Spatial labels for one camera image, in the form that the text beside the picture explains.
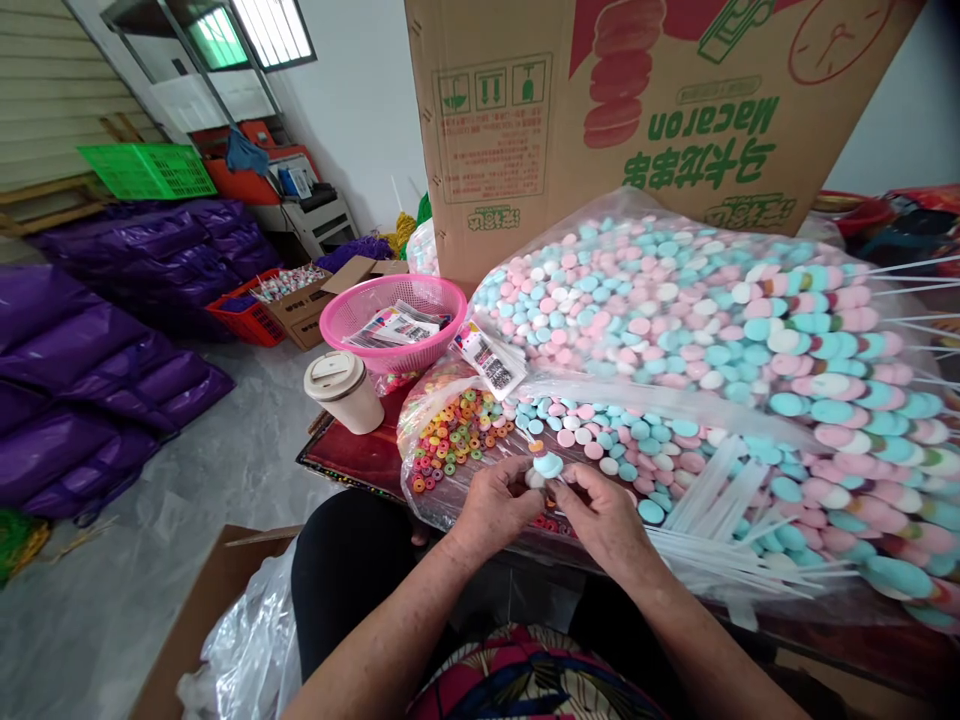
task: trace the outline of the small cardboard box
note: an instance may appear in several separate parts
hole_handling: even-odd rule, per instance
[[[224,526],[147,675],[130,713],[132,720],[183,717],[177,697],[180,678],[200,669],[200,651],[213,626],[243,594],[263,561],[282,555],[299,532],[300,526],[263,533]]]
[[[406,0],[441,272],[472,289],[620,185],[793,235],[922,7]]]
[[[410,272],[410,266],[403,260],[378,260],[373,266],[373,277],[383,277],[384,275],[406,275]]]
[[[355,256],[336,273],[324,273],[323,280],[311,283],[277,302],[268,303],[267,310],[283,325],[294,345],[310,350],[323,342],[320,334],[320,313],[334,295],[349,290],[370,277],[376,260]]]

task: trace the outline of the concrete floor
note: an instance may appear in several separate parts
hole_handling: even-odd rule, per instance
[[[0,592],[0,719],[126,717],[221,527],[299,524],[340,490],[295,462],[318,413],[303,373],[327,346],[197,349],[237,388],[104,510],[99,522],[116,518],[112,527],[55,565],[35,561]],[[76,534],[62,523],[42,556]],[[452,621],[482,611],[565,630],[578,580],[490,563]]]

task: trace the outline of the window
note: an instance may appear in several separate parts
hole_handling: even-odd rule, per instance
[[[191,25],[190,38],[210,70],[223,70],[247,62],[247,54],[243,52],[223,8],[207,13]]]
[[[316,60],[296,0],[234,0],[234,8],[264,70]],[[249,65],[223,8],[204,15],[190,26],[189,34],[208,70]]]

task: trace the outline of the pink plastic basket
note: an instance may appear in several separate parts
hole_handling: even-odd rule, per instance
[[[453,315],[453,320],[432,338],[406,347],[361,348],[343,342],[343,338],[397,300],[431,315]],[[385,275],[360,283],[331,300],[320,314],[320,333],[330,347],[363,358],[371,372],[411,372],[424,370],[440,359],[466,316],[467,298],[449,280],[430,275]]]

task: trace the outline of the green plastic crate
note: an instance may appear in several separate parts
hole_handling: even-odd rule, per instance
[[[77,150],[118,200],[179,200],[217,193],[189,145],[120,143]]]

